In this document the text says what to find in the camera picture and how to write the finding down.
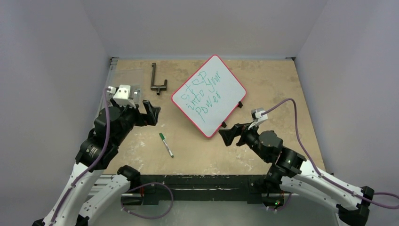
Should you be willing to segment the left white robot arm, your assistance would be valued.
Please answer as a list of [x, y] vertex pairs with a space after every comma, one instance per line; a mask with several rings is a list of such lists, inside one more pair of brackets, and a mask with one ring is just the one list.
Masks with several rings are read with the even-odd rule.
[[103, 108], [94, 128], [81, 144], [68, 183], [58, 201], [35, 226], [92, 226], [114, 199], [124, 192], [136, 192], [141, 185], [140, 172], [123, 166], [108, 184], [91, 198], [88, 195], [96, 181], [117, 155], [118, 148], [134, 126], [155, 126], [160, 107], [143, 100], [146, 112], [138, 107], [121, 106], [114, 100]]

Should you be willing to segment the pink framed whiteboard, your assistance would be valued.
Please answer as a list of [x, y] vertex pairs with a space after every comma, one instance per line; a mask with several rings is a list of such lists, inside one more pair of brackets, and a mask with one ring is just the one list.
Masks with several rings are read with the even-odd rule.
[[239, 106], [247, 90], [218, 56], [212, 55], [172, 95], [171, 100], [207, 138]]

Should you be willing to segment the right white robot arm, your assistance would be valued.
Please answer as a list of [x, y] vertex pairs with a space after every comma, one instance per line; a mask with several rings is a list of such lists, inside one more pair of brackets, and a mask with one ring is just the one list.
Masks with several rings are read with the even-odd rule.
[[262, 184], [271, 192], [278, 189], [295, 193], [330, 208], [339, 219], [350, 226], [364, 226], [369, 217], [370, 201], [374, 190], [368, 186], [357, 187], [314, 167], [310, 160], [283, 145], [283, 140], [273, 130], [257, 132], [249, 124], [235, 124], [221, 129], [226, 146], [239, 137], [236, 146], [247, 145], [265, 163], [271, 166]]

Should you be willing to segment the white green whiteboard marker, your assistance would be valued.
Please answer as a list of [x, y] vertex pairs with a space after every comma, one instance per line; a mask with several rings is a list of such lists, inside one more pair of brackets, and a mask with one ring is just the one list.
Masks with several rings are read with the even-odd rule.
[[168, 146], [168, 144], [167, 144], [167, 142], [166, 142], [166, 139], [165, 139], [164, 135], [163, 135], [162, 133], [159, 133], [159, 136], [160, 136], [160, 138], [161, 138], [161, 140], [162, 140], [162, 142], [163, 142], [163, 144], [164, 144], [166, 150], [168, 151], [169, 155], [171, 156], [171, 158], [174, 158], [174, 155], [173, 155], [173, 153], [172, 153], [170, 147]]

